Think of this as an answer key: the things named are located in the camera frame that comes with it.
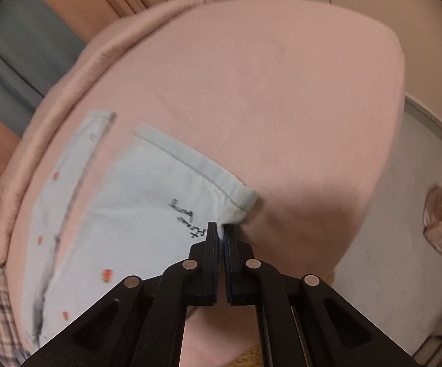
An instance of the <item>pink bed sheet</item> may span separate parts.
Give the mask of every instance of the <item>pink bed sheet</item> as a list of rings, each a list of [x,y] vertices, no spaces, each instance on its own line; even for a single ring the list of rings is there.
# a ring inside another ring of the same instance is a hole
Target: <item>pink bed sheet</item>
[[[0,261],[12,234],[6,271],[18,329],[32,207],[87,111],[117,118],[77,195],[58,264],[110,164],[146,123],[259,193],[242,225],[257,257],[285,274],[325,277],[388,159],[404,68],[389,28],[308,1],[176,0],[105,29],[46,97],[2,178]],[[188,319],[181,365],[222,366],[257,340],[253,310],[227,307],[222,293]]]

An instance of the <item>white tile floor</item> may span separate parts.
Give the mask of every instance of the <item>white tile floor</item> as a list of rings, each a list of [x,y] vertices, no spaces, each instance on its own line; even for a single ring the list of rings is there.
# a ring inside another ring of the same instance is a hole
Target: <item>white tile floor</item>
[[[423,237],[422,212],[442,183],[442,141],[409,114],[364,226],[333,287],[413,354],[442,318],[442,256]]]

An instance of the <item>light blue garment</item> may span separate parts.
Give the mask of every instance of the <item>light blue garment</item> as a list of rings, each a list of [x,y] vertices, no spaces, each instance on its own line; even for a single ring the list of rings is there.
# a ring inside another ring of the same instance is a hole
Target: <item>light blue garment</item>
[[[21,303],[26,341],[36,351],[44,293],[53,274],[63,223],[80,188],[85,169],[111,123],[113,113],[91,111],[73,135],[32,209]]]
[[[191,245],[205,239],[208,222],[241,222],[256,198],[212,160],[142,128],[97,191],[51,279],[39,346],[124,277],[155,277],[187,258]],[[109,282],[103,280],[105,269]]]
[[[0,121],[21,136],[85,43],[43,0],[0,2]]]

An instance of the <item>bed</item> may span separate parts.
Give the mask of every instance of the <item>bed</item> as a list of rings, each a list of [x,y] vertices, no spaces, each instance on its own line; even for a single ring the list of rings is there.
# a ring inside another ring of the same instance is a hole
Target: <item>bed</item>
[[[240,219],[258,257],[284,274],[327,277],[357,234],[391,152],[404,69],[389,28],[309,1],[170,0],[108,25],[46,94],[0,178],[0,309],[12,338],[2,361],[17,365],[35,350],[22,318],[24,282],[35,268],[29,248],[44,238],[29,228],[90,112],[110,120],[73,188],[50,280],[139,125],[254,189],[258,199]],[[104,274],[108,285],[122,279]],[[59,318],[66,326],[75,316]],[[253,310],[197,308],[181,365],[221,367],[256,341]]]

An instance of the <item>baseboard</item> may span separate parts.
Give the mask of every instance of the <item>baseboard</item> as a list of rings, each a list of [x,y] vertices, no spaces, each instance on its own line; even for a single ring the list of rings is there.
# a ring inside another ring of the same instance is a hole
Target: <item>baseboard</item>
[[[405,112],[417,119],[442,140],[442,121],[410,96],[405,96]]]

